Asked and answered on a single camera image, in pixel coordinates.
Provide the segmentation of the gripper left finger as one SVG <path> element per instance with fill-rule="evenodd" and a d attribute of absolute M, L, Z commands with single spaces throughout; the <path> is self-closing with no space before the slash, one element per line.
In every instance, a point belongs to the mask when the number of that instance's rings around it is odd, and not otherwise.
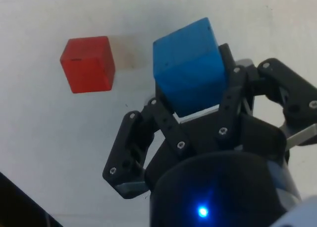
<path fill-rule="evenodd" d="M 124 199 L 153 190 L 159 178 L 173 166 L 196 154 L 174 110 L 159 87 L 141 112 L 128 112 L 120 125 L 107 159 L 103 178 Z M 144 163 L 155 133 L 164 141 L 147 168 Z"/>

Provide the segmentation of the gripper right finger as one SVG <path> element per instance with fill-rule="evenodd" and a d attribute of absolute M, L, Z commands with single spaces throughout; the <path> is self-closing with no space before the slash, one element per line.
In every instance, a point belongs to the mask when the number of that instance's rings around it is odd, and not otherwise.
<path fill-rule="evenodd" d="M 316 143 L 315 86 L 276 58 L 266 59 L 258 66 L 243 66 L 234 61 L 228 44 L 218 48 L 227 77 L 227 88 L 217 112 L 219 140 L 238 140 L 242 115 L 252 115 L 254 97 L 265 95 L 283 108 L 282 130 L 288 143 Z"/>

